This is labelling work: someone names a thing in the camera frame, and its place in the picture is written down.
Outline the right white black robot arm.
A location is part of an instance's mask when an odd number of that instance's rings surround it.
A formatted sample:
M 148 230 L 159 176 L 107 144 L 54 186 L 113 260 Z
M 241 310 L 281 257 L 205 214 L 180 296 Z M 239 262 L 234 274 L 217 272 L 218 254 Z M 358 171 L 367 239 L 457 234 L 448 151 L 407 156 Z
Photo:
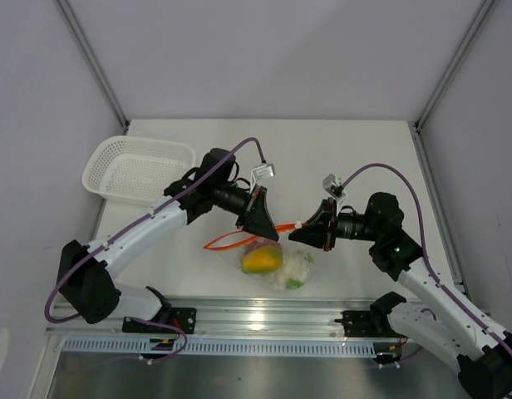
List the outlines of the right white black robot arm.
M 423 246 L 402 228 L 396 196 L 377 192 L 363 214 L 338 212 L 334 198 L 289 234 L 294 242 L 330 251 L 337 239 L 372 243 L 372 262 L 413 293 L 429 313 L 390 292 L 370 306 L 371 329 L 418 343 L 445 363 L 473 398 L 505 398 L 512 392 L 512 332 L 477 308 L 453 283 L 442 279 Z

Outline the yellow green toy mango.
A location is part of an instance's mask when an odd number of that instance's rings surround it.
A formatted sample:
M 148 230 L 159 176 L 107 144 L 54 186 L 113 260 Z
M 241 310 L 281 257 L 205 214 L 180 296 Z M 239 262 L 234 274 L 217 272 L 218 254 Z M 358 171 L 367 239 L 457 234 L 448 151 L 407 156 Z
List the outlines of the yellow green toy mango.
M 262 246 L 241 258 L 244 273 L 272 273 L 283 266 L 283 251 L 272 245 Z

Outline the clear red zip bag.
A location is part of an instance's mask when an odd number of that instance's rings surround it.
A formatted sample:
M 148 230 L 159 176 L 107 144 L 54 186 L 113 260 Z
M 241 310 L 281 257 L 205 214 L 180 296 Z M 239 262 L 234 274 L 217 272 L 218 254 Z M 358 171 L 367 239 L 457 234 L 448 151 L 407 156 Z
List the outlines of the clear red zip bag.
M 314 264 L 310 248 L 288 238 L 303 226 L 302 222 L 278 225 L 277 241 L 236 230 L 211 240 L 204 249 L 275 290 L 297 290 L 309 281 Z

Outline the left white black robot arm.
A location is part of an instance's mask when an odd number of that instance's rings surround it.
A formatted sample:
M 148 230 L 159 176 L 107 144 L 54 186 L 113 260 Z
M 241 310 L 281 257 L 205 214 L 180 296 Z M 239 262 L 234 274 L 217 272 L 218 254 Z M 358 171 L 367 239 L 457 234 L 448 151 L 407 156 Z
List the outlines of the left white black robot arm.
M 170 324 L 167 299 L 155 288 L 117 284 L 119 274 L 157 240 L 184 228 L 214 207 L 236 215 L 236 227 L 246 233 L 278 240 L 268 212 L 267 190 L 262 179 L 275 174 L 263 161 L 251 170 L 248 188 L 239 187 L 239 164 L 233 152 L 213 148 L 200 166 L 171 183 L 147 211 L 125 228 L 103 239 L 80 244 L 72 240 L 61 252 L 57 284 L 75 309 L 75 317 L 89 324 L 110 315 L 139 318 L 154 333 Z

